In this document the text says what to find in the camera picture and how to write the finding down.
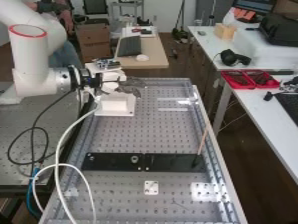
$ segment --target black cable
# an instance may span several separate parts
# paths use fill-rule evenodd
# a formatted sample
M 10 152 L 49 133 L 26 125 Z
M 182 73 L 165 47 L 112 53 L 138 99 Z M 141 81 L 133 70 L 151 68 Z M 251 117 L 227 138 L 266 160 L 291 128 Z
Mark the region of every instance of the black cable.
M 77 90 L 77 94 L 78 94 L 78 114 L 77 114 L 77 117 L 80 118 L 80 114 L 81 114 L 81 104 L 82 104 L 82 101 L 81 101 L 81 92 L 80 92 L 80 90 Z M 24 162 L 24 163 L 14 161 L 14 160 L 12 159 L 12 157 L 10 157 L 10 150 L 12 150 L 12 146 L 14 145 L 17 139 L 18 139 L 18 138 L 20 138 L 28 131 L 30 131 L 30 130 L 33 130 L 33 129 L 38 129 L 38 130 L 41 130 L 41 131 L 44 132 L 44 135 L 45 135 L 45 149 L 44 149 L 45 153 L 42 154 L 42 156 L 41 156 L 37 160 L 33 161 L 33 163 L 42 163 L 42 161 L 44 161 L 45 159 L 48 159 L 49 157 L 52 157 L 52 156 L 54 155 L 54 152 L 53 152 L 53 153 L 50 153 L 49 155 L 45 156 L 45 154 L 46 154 L 46 150 L 48 150 L 48 146 L 49 146 L 49 137 L 48 137 L 49 135 L 48 135 L 46 130 L 45 130 L 44 128 L 40 128 L 40 127 L 32 127 L 32 128 L 25 129 L 25 130 L 17 135 L 17 137 L 13 139 L 13 141 L 12 141 L 9 147 L 8 147 L 8 152 L 6 152 L 8 160 L 9 160 L 9 162 L 13 163 L 14 165 L 24 166 L 24 165 L 30 165 L 30 164 L 32 164 L 32 161 L 30 161 L 30 162 Z
M 72 93 L 72 90 L 69 92 L 66 92 L 57 100 L 53 101 L 52 104 L 49 104 L 49 106 L 41 111 L 41 113 L 38 114 L 38 116 L 36 117 L 34 119 L 34 122 L 33 122 L 33 125 L 32 125 L 32 132 L 30 132 L 30 175 L 33 175 L 33 169 L 34 169 L 34 127 L 36 127 L 36 123 L 40 119 L 40 117 L 42 116 L 42 114 Z M 45 157 L 45 154 L 46 154 L 46 151 L 48 151 L 48 147 L 45 148 L 44 150 L 44 153 L 42 153 L 42 161 L 44 161 L 44 157 Z
M 203 98 L 205 95 L 206 95 L 207 83 L 209 83 L 209 78 L 210 78 L 210 77 L 209 77 L 209 76 L 210 76 L 209 73 L 210 73 L 210 70 L 211 70 L 213 62 L 214 62 L 214 60 L 215 60 L 215 58 L 217 58 L 217 56 L 218 56 L 219 54 L 221 54 L 221 53 L 215 54 L 214 58 L 211 59 L 209 68 L 207 68 L 207 73 L 206 73 L 206 75 L 207 75 L 207 80 L 206 80 L 206 85 L 205 85 L 203 92 L 202 92 L 202 98 Z
M 48 135 L 48 132 L 45 131 L 44 128 L 40 128 L 40 127 L 34 127 L 34 128 L 28 128 L 25 129 L 17 136 L 16 138 L 13 139 L 9 147 L 8 147 L 8 151 L 6 151 L 6 157 L 8 157 L 8 160 L 10 163 L 18 165 L 18 166 L 24 166 L 24 165 L 30 165 L 32 164 L 32 161 L 30 162 L 24 162 L 24 163 L 20 163 L 20 162 L 16 162 L 14 160 L 12 160 L 12 157 L 10 157 L 10 150 L 12 150 L 12 146 L 14 145 L 16 141 L 18 140 L 18 138 L 28 132 L 28 131 L 32 131 L 33 129 L 38 129 L 44 132 L 44 135 L 45 135 L 45 147 L 44 147 L 44 151 L 48 149 L 48 146 L 49 146 L 49 135 Z M 41 162 L 44 160 L 44 157 L 41 156 L 36 161 L 33 161 L 34 163 L 37 162 Z

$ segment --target red object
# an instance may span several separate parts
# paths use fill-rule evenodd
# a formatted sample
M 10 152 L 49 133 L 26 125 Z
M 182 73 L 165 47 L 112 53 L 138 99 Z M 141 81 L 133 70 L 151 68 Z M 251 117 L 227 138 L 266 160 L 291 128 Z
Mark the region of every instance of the red object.
M 40 27 L 36 27 L 36 26 L 34 26 L 36 28 L 38 28 L 38 29 L 42 31 L 42 34 L 33 36 L 33 35 L 26 35 L 26 34 L 22 34 L 22 33 L 20 33 L 20 32 L 17 32 L 17 31 L 14 30 L 14 27 L 16 27 L 16 26 L 18 26 L 18 24 L 9 26 L 8 29 L 9 29 L 9 31 L 10 31 L 12 33 L 14 33 L 14 34 L 18 35 L 18 36 L 29 37 L 29 38 L 41 38 L 41 37 L 45 37 L 45 36 L 46 36 L 46 31 L 42 30 Z
M 246 15 L 247 10 L 242 9 L 238 15 L 235 16 L 237 19 L 243 18 Z
M 222 71 L 221 75 L 233 89 L 254 89 L 255 83 L 242 71 Z
M 241 9 L 239 8 L 235 8 L 235 10 L 234 10 L 234 16 L 235 17 L 238 16 L 239 12 L 241 12 Z
M 254 15 L 255 15 L 255 12 L 254 11 L 249 11 L 243 18 L 247 19 L 247 20 L 251 20 Z
M 131 30 L 133 33 L 138 33 L 138 32 L 141 32 L 141 31 L 142 31 L 142 30 L 141 30 L 141 29 L 137 29 L 137 28 Z
M 259 89 L 279 88 L 279 82 L 271 77 L 271 75 L 262 70 L 246 70 L 243 73 L 254 81 L 255 87 Z

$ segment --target perforated metal table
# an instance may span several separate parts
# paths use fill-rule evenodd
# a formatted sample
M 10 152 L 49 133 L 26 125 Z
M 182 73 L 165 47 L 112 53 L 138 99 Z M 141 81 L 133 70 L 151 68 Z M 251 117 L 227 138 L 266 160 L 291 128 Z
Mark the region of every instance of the perforated metal table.
M 5 90 L 12 83 L 0 83 L 0 90 Z M 0 105 L 0 193 L 25 192 L 30 166 L 13 165 L 6 159 L 8 146 L 16 136 L 32 127 L 33 121 L 44 108 L 60 96 L 38 96 L 25 98 L 18 105 Z M 48 154 L 56 149 L 58 138 L 66 127 L 76 120 L 78 103 L 74 94 L 70 94 L 50 110 L 42 115 L 37 126 L 45 128 L 49 134 Z M 44 146 L 44 133 L 34 132 L 34 158 L 40 158 Z M 16 141 L 12 148 L 12 159 L 18 162 L 30 161 L 29 132 Z M 45 160 L 44 166 L 53 164 L 54 158 Z M 45 186 L 49 175 L 44 176 L 40 186 Z
M 69 157 L 81 168 L 85 155 L 109 153 L 195 154 L 207 116 L 189 79 L 143 79 L 146 88 L 134 117 L 86 118 Z M 247 223 L 213 131 L 202 157 L 203 172 L 84 171 L 90 184 L 97 223 Z M 145 195 L 145 181 L 158 182 L 158 195 Z M 61 187 L 77 223 L 92 223 L 84 182 L 65 169 Z M 70 223 L 52 194 L 40 223 Z

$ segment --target keyboard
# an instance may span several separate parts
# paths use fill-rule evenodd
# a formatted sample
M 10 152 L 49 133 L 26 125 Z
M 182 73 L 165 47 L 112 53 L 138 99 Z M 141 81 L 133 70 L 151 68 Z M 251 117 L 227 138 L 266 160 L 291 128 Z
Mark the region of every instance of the keyboard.
M 122 38 L 118 47 L 118 57 L 135 56 L 141 53 L 141 37 L 134 36 Z
M 298 126 L 298 94 L 277 94 L 275 95 L 283 109 Z

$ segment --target cable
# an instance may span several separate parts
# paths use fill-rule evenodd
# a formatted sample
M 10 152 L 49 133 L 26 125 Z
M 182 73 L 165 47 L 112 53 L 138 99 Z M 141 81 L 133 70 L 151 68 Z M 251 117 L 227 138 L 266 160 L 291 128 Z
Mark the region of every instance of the cable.
M 13 164 L 16 164 L 16 165 L 18 165 L 18 166 L 30 165 L 30 164 L 32 164 L 32 161 L 30 161 L 30 162 L 22 162 L 22 163 L 21 163 L 21 162 L 16 162 L 14 160 L 12 160 L 12 157 L 10 157 L 12 146 L 14 145 L 16 141 L 18 140 L 18 138 L 25 134 L 25 132 L 32 131 L 32 130 L 34 130 L 34 129 L 41 130 L 41 131 L 44 132 L 44 135 L 45 135 L 45 149 L 48 148 L 48 145 L 49 145 L 49 135 L 48 135 L 48 132 L 45 131 L 44 128 L 34 127 L 34 128 L 28 128 L 28 129 L 25 129 L 25 130 L 16 136 L 16 138 L 13 139 L 13 141 L 12 141 L 9 147 L 8 147 L 8 151 L 6 151 L 6 158 L 8 158 L 9 162 L 13 163 Z M 44 159 L 45 159 L 45 158 L 41 156 L 41 157 L 34 161 L 34 163 L 41 162 Z
M 62 204 L 62 207 L 64 207 L 64 210 L 65 210 L 65 213 L 72 221 L 72 223 L 76 224 L 76 220 L 72 216 L 72 213 L 68 209 L 68 205 L 66 205 L 66 201 L 65 201 L 65 198 L 64 198 L 64 195 L 62 195 L 62 191 L 61 191 L 61 186 L 60 186 L 60 183 L 58 183 L 58 155 L 60 155 L 60 147 L 61 147 L 61 144 L 62 144 L 62 141 L 64 141 L 64 138 L 66 137 L 68 133 L 70 132 L 72 128 L 89 116 L 92 115 L 94 112 L 96 112 L 97 109 L 93 109 L 90 112 L 88 112 L 66 129 L 66 131 L 64 132 L 60 140 L 58 140 L 58 144 L 57 144 L 57 148 L 56 148 L 56 164 L 54 164 L 54 183 L 56 183 L 56 189 L 57 189 L 57 193 L 58 193 L 58 198 L 60 198 L 60 201 L 61 201 L 61 204 Z
M 32 178 L 34 178 L 37 172 L 38 172 L 38 169 L 34 168 Z M 29 213 L 30 213 L 36 218 L 38 218 L 38 217 L 40 217 L 40 214 L 38 214 L 38 213 L 33 210 L 33 208 L 30 207 L 30 194 L 32 194 L 32 180 L 29 181 L 29 188 L 28 188 L 28 190 L 26 190 L 25 203 L 26 203 L 26 208 L 28 208 L 28 210 L 29 210 Z
M 32 125 L 32 128 L 29 128 L 29 129 L 26 129 L 25 131 L 22 131 L 21 132 L 21 134 L 13 139 L 13 141 L 12 141 L 12 143 L 10 143 L 10 145 L 9 145 L 9 148 L 8 148 L 8 160 L 13 163 L 13 164 L 16 164 L 16 165 L 20 165 L 20 166 L 22 166 L 22 165 L 30 165 L 30 174 L 28 175 L 28 176 L 32 176 L 33 175 L 33 169 L 34 169 L 34 163 L 40 163 L 40 164 L 42 164 L 42 162 L 44 162 L 44 160 L 46 159 L 46 158 L 49 158 L 50 156 L 53 156 L 54 155 L 54 153 L 52 153 L 52 154 L 49 154 L 48 156 L 46 156 L 46 151 L 48 151 L 48 146 L 49 146 L 49 139 L 48 139 L 48 132 L 46 132 L 46 130 L 45 129 L 42 129 L 42 128 L 38 128 L 38 127 L 36 127 L 36 124 L 37 124 L 37 121 L 38 121 L 38 119 L 40 119 L 40 117 L 42 116 L 42 114 L 52 108 L 52 106 L 54 106 L 69 94 L 72 93 L 72 91 L 69 91 L 69 92 L 66 92 L 57 100 L 54 100 L 54 102 L 41 111 L 41 113 L 38 114 L 38 116 L 36 117 L 36 119 L 34 119 L 34 122 L 33 122 L 33 125 Z M 34 160 L 34 142 L 33 142 L 33 140 L 34 140 L 34 129 L 38 129 L 38 130 L 41 130 L 42 132 L 44 132 L 44 134 L 45 134 L 45 140 L 46 140 L 46 143 L 45 143 L 45 148 L 44 148 L 44 153 L 42 153 L 42 155 L 41 155 L 41 157 L 40 157 L 40 159 L 38 160 Z M 12 150 L 12 146 L 13 146 L 13 144 L 16 143 L 16 141 L 17 141 L 17 139 L 26 133 L 26 131 L 29 131 L 30 130 L 30 162 L 28 162 L 28 163 L 20 163 L 20 162 L 16 162 L 16 161 L 13 161 L 12 160 L 12 158 L 10 158 L 10 150 Z
M 52 104 L 49 104 L 49 106 L 41 111 L 41 113 L 38 114 L 38 116 L 36 117 L 34 119 L 34 122 L 33 122 L 33 125 L 32 125 L 32 128 L 36 127 L 36 124 L 37 124 L 37 121 L 40 119 L 40 117 L 42 116 L 42 114 L 72 93 L 72 90 L 69 92 L 66 92 L 57 100 L 53 101 Z M 32 154 L 32 165 L 30 165 L 30 173 L 33 173 L 33 168 L 34 168 L 34 131 L 32 130 L 30 132 L 30 154 Z M 44 153 L 42 153 L 42 161 L 44 161 L 44 157 L 45 157 L 45 154 L 46 154 L 46 151 L 48 151 L 48 147 L 45 148 L 44 150 Z
M 81 90 L 77 88 L 77 96 L 78 96 L 78 112 L 77 112 L 77 119 L 81 116 L 81 105 L 82 105 L 82 100 L 81 100 Z
M 48 151 L 48 146 L 49 146 L 49 135 L 48 135 L 48 132 L 46 132 L 46 130 L 44 129 L 44 128 L 41 128 L 41 127 L 36 127 L 34 125 L 36 125 L 36 123 L 37 123 L 37 121 L 38 121 L 38 119 L 40 119 L 40 117 L 41 117 L 41 115 L 45 113 L 45 111 L 60 101 L 60 100 L 62 100 L 62 98 L 69 94 L 70 92 L 68 92 L 65 95 L 62 95 L 45 109 L 44 109 L 44 111 L 40 113 L 40 115 L 37 116 L 37 118 L 36 118 L 36 120 L 34 120 L 34 123 L 33 123 L 33 127 L 32 128 L 28 128 L 28 129 L 25 129 L 17 136 L 16 136 L 16 138 L 13 139 L 13 141 L 12 141 L 12 143 L 10 143 L 10 145 L 9 145 L 9 147 L 8 147 L 8 153 L 6 153 L 6 156 L 8 156 L 8 160 L 9 160 L 9 162 L 10 163 L 13 163 L 14 165 L 18 165 L 18 166 L 22 166 L 22 165 L 30 165 L 32 163 L 34 164 L 34 163 L 42 163 L 42 161 L 45 160 L 45 159 L 48 159 L 50 156 L 53 156 L 54 155 L 54 152 L 53 153 L 50 153 L 49 155 L 46 155 L 45 156 L 45 154 L 46 154 L 46 151 Z M 44 153 L 42 153 L 42 155 L 41 155 L 41 157 L 37 159 L 37 160 L 32 160 L 30 162 L 24 162 L 24 163 L 21 163 L 21 162 L 17 162 L 17 161 L 14 161 L 13 159 L 12 159 L 12 157 L 10 157 L 10 150 L 12 150 L 12 147 L 13 147 L 13 145 L 14 145 L 14 143 L 16 143 L 16 141 L 18 140 L 18 138 L 28 132 L 28 131 L 33 131 L 33 130 L 41 130 L 42 132 L 44 132 L 44 135 L 45 135 L 45 148 L 44 148 Z
M 246 113 L 243 113 L 238 118 L 235 118 L 231 122 L 229 122 L 223 128 L 219 129 L 219 132 L 230 125 L 233 124 L 235 121 L 238 121 L 242 117 L 245 117 Z
M 93 196 L 92 196 L 92 191 L 90 191 L 90 186 L 88 184 L 88 181 L 86 181 L 86 178 L 84 176 L 84 174 L 81 173 L 81 171 L 77 169 L 76 166 L 70 165 L 70 164 L 66 164 L 66 163 L 60 163 L 58 166 L 66 166 L 66 167 L 70 167 L 73 168 L 77 173 L 80 174 L 84 182 L 85 182 L 85 185 L 86 185 L 86 189 L 88 189 L 88 194 L 89 194 L 89 198 L 90 198 L 90 204 L 92 204 L 92 211 L 93 211 L 93 223 L 96 223 L 96 209 L 94 209 L 94 202 L 93 202 Z M 37 197 L 37 194 L 36 194 L 36 180 L 37 180 L 37 177 L 41 175 L 41 173 L 44 173 L 45 170 L 50 169 L 56 167 L 56 164 L 53 165 L 49 165 L 46 166 L 45 168 L 42 168 L 37 174 L 34 175 L 33 177 L 33 180 L 32 180 L 32 191 L 33 191 L 33 197 L 34 197 L 34 201 L 36 201 L 36 204 L 37 204 L 37 207 L 40 209 L 41 212 L 44 212 L 44 209 L 42 209 L 42 206 L 40 204 L 40 201 L 38 201 L 38 197 Z
M 210 63 L 210 65 L 209 65 L 209 68 L 207 68 L 207 80 L 206 80 L 206 85 L 205 85 L 205 88 L 203 88 L 203 92 L 202 92 L 202 98 L 205 97 L 205 95 L 206 95 L 206 89 L 207 89 L 207 83 L 209 83 L 209 73 L 210 73 L 210 70 L 211 70 L 211 65 L 213 65 L 213 62 L 214 62 L 214 60 L 215 60 L 215 58 L 217 58 L 217 56 L 219 55 L 221 53 L 218 53 L 218 54 L 215 54 L 215 56 L 214 56 L 214 58 L 211 59 L 211 63 Z

